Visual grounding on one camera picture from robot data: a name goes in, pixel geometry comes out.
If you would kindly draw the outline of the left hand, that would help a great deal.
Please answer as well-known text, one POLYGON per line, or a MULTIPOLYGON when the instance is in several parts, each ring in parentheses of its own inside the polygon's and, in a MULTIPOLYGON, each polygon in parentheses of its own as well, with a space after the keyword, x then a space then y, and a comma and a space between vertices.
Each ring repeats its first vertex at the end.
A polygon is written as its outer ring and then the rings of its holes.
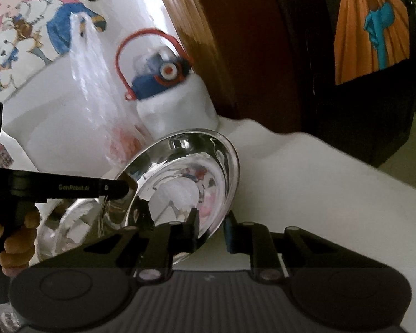
POLYGON ((5 276, 15 277, 29 266, 36 252, 35 240, 40 221, 40 211, 35 205, 30 206, 23 226, 5 240, 0 252, 0 266, 5 276))

